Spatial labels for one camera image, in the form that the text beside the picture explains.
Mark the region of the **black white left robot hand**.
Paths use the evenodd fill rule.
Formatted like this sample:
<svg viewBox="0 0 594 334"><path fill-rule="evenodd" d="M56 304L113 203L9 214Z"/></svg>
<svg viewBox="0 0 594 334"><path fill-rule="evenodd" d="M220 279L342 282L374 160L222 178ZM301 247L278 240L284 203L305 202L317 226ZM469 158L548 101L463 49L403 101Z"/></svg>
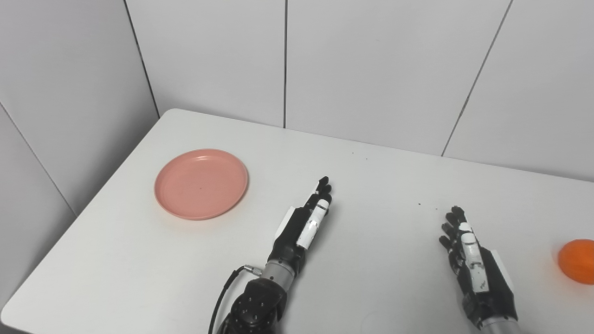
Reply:
<svg viewBox="0 0 594 334"><path fill-rule="evenodd" d="M277 230L267 262L274 261L288 268L293 277L299 275L305 267L306 252L329 213L331 190L329 177L322 177L305 205L288 210Z"/></svg>

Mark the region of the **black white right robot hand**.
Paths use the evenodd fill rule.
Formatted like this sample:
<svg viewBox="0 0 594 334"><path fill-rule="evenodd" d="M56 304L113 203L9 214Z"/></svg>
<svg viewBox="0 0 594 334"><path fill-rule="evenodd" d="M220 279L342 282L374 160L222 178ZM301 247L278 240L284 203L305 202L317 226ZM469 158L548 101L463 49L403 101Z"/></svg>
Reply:
<svg viewBox="0 0 594 334"><path fill-rule="evenodd" d="M453 206L441 225L439 243L462 291L462 309L482 334L520 334L511 285L498 257L481 245L461 207Z"/></svg>

